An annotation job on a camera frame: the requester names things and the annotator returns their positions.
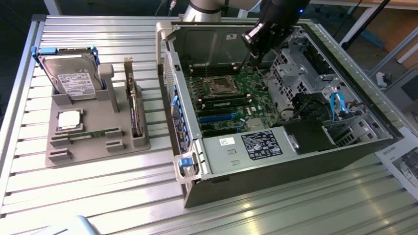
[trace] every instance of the cpu socket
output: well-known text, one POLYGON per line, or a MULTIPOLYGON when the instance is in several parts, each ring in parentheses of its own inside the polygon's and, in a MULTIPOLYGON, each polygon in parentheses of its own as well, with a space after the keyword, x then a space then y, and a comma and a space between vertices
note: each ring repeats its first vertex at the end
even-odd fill
POLYGON ((205 82, 210 88, 209 96, 230 95, 240 92, 232 76, 206 78, 205 82))

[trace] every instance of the wall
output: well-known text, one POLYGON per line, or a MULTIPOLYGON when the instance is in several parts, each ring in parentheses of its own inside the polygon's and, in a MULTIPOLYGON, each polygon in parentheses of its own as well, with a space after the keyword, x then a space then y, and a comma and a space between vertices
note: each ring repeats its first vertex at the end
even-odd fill
MULTIPOLYGON (((354 18, 360 18, 365 8, 360 8, 354 13, 354 18)), ((379 38, 385 41, 385 49, 392 51, 403 42, 407 36, 418 26, 418 11, 401 9, 384 9, 371 23, 368 30, 373 32, 379 38)), ((409 49, 418 43, 418 38, 399 53, 400 59, 409 49)), ((404 66, 412 67, 418 62, 418 52, 405 61, 404 66)))

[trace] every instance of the power supply label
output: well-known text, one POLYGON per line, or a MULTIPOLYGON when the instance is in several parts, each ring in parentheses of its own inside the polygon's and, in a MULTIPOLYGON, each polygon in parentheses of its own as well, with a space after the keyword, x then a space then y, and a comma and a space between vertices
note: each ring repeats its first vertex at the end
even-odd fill
POLYGON ((95 94, 89 72, 61 74, 59 79, 70 97, 95 94))
POLYGON ((282 155, 280 143, 276 140, 273 131, 258 132, 242 135, 242 141, 253 160, 282 155))

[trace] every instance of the blue pcie slot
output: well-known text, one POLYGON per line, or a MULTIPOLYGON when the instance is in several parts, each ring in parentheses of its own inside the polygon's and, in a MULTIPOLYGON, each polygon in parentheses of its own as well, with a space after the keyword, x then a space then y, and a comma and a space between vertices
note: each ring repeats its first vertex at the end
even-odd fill
POLYGON ((216 121, 232 121, 236 118, 237 114, 238 112, 233 114, 228 114, 228 115, 216 116, 216 117, 204 117, 200 119, 200 123, 210 123, 216 121))

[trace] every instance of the motherboard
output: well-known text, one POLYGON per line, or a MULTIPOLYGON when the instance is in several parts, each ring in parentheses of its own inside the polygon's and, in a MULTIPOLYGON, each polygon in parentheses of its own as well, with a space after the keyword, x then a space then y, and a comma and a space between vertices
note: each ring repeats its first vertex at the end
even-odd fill
POLYGON ((204 137, 262 130, 277 122, 258 68, 244 65, 236 74, 189 76, 186 82, 204 137))

